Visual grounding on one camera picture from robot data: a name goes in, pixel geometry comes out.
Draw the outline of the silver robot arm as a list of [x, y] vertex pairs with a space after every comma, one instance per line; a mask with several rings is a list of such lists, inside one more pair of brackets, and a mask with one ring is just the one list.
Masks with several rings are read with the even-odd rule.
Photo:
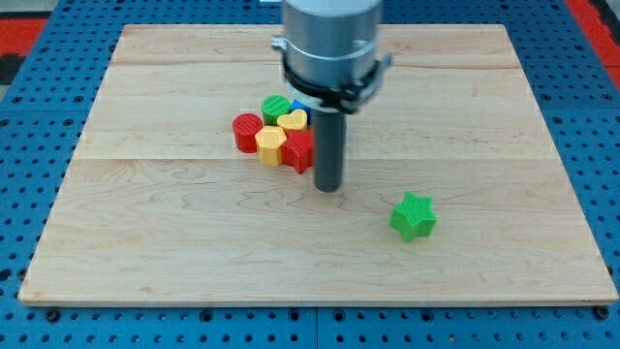
[[285, 0], [271, 44], [293, 94], [335, 109], [370, 99], [389, 64], [375, 59], [382, 9], [382, 0]]

